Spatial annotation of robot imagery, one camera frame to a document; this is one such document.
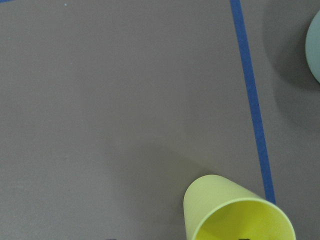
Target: blue line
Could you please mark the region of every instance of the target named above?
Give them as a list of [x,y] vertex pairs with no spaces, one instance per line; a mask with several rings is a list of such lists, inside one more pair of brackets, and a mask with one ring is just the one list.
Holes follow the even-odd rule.
[[259,107],[259,99],[255,83],[254,70],[250,56],[250,49],[246,33],[244,16],[240,0],[230,0],[234,27],[238,40],[245,86],[248,95],[255,143],[260,161],[260,168],[264,186],[265,198],[276,204],[274,186],[272,182],[271,169],[268,158],[267,144]]

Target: yellow cup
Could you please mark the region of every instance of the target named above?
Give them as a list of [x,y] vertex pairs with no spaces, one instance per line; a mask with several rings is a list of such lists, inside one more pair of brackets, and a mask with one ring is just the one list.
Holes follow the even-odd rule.
[[195,180],[183,210],[187,240],[296,240],[280,208],[222,176]]

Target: blue stripe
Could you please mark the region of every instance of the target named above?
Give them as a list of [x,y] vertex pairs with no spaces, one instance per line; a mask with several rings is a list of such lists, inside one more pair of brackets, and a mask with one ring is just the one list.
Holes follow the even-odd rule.
[[250,105],[251,118],[252,118],[253,130],[255,135],[255,143],[256,143],[256,148],[257,148],[259,161],[260,161],[265,198],[268,201],[275,204],[276,203],[275,191],[274,191],[274,186],[272,182],[264,126],[262,123],[262,117],[261,117],[261,112],[259,107],[254,70],[252,67],[250,49],[248,44],[244,16],[241,8],[241,2],[240,0],[230,0],[230,4],[231,4],[234,27],[235,27],[239,50],[240,50],[245,86],[246,86],[246,91],[247,91],[249,105]]

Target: round object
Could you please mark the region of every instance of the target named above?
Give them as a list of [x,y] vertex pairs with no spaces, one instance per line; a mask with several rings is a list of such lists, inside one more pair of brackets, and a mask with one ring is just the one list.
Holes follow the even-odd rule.
[[305,55],[313,76],[320,83],[320,11],[314,16],[306,34]]
[[222,176],[195,180],[183,210],[187,240],[296,240],[280,208]]

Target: cup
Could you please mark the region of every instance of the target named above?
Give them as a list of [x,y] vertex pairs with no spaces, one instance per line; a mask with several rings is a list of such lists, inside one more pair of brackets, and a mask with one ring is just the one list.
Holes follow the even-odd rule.
[[195,180],[183,211],[187,240],[296,240],[280,208],[222,176]]

